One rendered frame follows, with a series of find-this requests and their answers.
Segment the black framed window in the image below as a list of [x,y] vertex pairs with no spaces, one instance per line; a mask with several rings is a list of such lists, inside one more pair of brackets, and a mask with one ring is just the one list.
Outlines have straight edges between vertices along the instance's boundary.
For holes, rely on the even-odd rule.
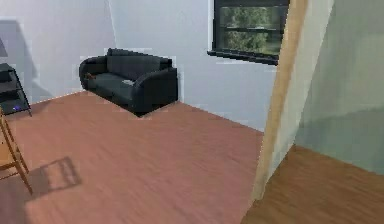
[[210,56],[278,64],[290,0],[214,0]]

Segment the black sofa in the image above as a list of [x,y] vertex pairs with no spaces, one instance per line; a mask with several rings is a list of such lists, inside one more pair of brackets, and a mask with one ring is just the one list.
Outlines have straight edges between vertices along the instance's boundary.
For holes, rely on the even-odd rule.
[[[85,74],[96,78],[88,80]],[[178,100],[178,74],[170,58],[109,48],[103,56],[85,59],[79,66],[84,90],[141,117]],[[134,85],[123,84],[131,80]]]

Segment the black shelf unit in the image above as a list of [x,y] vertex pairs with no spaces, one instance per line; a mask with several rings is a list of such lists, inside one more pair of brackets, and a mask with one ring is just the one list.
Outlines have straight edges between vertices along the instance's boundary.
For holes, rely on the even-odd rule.
[[7,63],[0,64],[0,108],[5,115],[21,111],[31,113],[31,106],[21,85],[16,70]]

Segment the wooden chair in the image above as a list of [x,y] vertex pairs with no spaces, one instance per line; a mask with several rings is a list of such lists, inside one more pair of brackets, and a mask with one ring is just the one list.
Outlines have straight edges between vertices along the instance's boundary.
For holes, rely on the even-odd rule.
[[33,194],[32,186],[27,179],[29,169],[0,107],[0,171],[10,169],[14,169],[14,172],[0,177],[0,180],[18,175],[28,192]]

